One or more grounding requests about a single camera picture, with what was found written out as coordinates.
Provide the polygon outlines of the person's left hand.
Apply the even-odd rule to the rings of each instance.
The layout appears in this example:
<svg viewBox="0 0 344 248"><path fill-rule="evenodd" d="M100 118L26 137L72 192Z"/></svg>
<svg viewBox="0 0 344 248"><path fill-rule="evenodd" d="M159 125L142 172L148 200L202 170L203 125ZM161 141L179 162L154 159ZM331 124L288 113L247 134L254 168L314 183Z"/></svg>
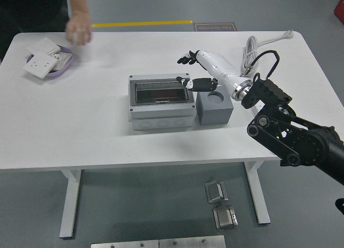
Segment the person's left hand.
<svg viewBox="0 0 344 248"><path fill-rule="evenodd" d="M84 46L92 38L92 22L88 12L73 13L66 24L66 39L76 46Z"/></svg>

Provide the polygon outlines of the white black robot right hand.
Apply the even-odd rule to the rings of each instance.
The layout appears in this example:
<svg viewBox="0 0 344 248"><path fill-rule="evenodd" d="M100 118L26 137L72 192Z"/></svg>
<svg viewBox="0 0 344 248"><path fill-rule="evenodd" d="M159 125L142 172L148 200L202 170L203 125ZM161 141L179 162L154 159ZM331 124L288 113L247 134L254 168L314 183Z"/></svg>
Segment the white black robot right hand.
<svg viewBox="0 0 344 248"><path fill-rule="evenodd" d="M217 53L203 50L189 51L177 63L198 63L212 76L211 78L197 78L193 80L177 77L177 81L190 91L212 91L218 85L221 85L227 88L233 99L241 100L240 93L248 91L252 86L252 81L249 78L241 76L239 71L228 60Z"/></svg>

